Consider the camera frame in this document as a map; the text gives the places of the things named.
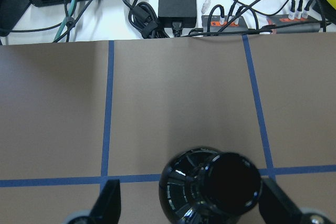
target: black power brick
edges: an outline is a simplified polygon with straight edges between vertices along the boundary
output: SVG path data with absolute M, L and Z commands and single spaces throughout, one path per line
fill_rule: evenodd
M 196 25 L 196 0 L 159 0 L 159 20 L 164 27 L 173 28 L 175 37 L 179 37 L 183 27 Z

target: metal bolt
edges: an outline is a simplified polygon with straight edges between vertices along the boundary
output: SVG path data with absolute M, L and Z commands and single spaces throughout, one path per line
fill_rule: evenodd
M 312 224 L 324 224 L 324 219 L 318 215 L 310 216 L 310 220 Z

